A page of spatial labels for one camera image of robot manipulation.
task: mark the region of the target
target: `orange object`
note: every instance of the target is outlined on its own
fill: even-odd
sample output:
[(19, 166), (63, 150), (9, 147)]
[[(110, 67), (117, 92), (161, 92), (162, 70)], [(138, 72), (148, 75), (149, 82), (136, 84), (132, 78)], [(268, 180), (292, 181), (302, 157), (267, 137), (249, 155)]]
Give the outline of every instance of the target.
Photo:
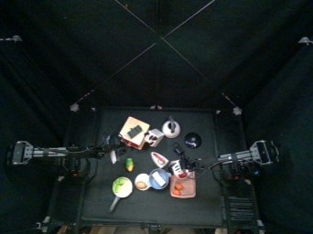
[(178, 189), (174, 189), (173, 194), (177, 195), (177, 196), (181, 196), (181, 191)]
[(177, 189), (177, 190), (182, 190), (182, 189), (184, 189), (184, 185), (182, 185), (181, 183), (177, 183), (177, 184), (176, 184), (176, 189)]

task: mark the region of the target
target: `black curtain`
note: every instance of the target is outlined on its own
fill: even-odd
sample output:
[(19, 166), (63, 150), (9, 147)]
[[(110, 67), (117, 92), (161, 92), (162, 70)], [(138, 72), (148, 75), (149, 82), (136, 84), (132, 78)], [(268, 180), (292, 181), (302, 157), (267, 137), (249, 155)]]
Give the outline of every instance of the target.
[[(5, 24), (0, 32), (5, 38), (15, 35)], [(65, 99), (19, 43), (0, 41), (2, 233), (35, 227), (47, 215), (54, 181), (51, 166), (7, 168), (7, 147), (19, 140), (62, 146), (69, 118)]]
[(275, 140), (280, 162), (257, 185), (269, 233), (313, 230), (313, 46), (303, 45), (247, 108), (249, 143)]

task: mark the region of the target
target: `black object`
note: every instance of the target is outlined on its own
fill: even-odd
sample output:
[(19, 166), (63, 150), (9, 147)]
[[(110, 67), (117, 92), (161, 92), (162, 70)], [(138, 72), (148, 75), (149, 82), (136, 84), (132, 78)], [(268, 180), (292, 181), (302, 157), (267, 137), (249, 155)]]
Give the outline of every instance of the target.
[(203, 138), (201, 138), (201, 136), (197, 133), (189, 133), (185, 136), (185, 144), (192, 149), (199, 148), (201, 146), (201, 143), (203, 143)]
[(132, 131), (128, 133), (132, 138), (134, 138), (142, 132), (142, 127), (138, 125)]
[(182, 149), (181, 145), (178, 143), (174, 143), (173, 147), (174, 147), (173, 151), (180, 156), (181, 169), (182, 170), (188, 169), (189, 171), (195, 171), (196, 162), (191, 160), (191, 158), (185, 155), (185, 150)]

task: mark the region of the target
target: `tea kettle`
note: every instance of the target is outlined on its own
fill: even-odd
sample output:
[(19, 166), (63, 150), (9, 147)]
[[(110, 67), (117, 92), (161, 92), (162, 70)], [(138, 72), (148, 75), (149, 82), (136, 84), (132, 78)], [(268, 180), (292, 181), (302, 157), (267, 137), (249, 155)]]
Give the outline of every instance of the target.
[(181, 133), (181, 127), (173, 116), (169, 117), (169, 121), (164, 123), (162, 128), (164, 135), (169, 138), (176, 138)]

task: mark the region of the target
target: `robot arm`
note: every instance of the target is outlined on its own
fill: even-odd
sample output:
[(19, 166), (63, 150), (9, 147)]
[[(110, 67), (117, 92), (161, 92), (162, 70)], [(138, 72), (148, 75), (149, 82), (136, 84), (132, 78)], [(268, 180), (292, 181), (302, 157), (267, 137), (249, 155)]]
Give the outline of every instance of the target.
[(223, 154), (220, 161), (252, 161), (260, 165), (269, 165), (279, 162), (279, 150), (273, 142), (259, 141), (248, 151), (237, 152), (235, 154)]

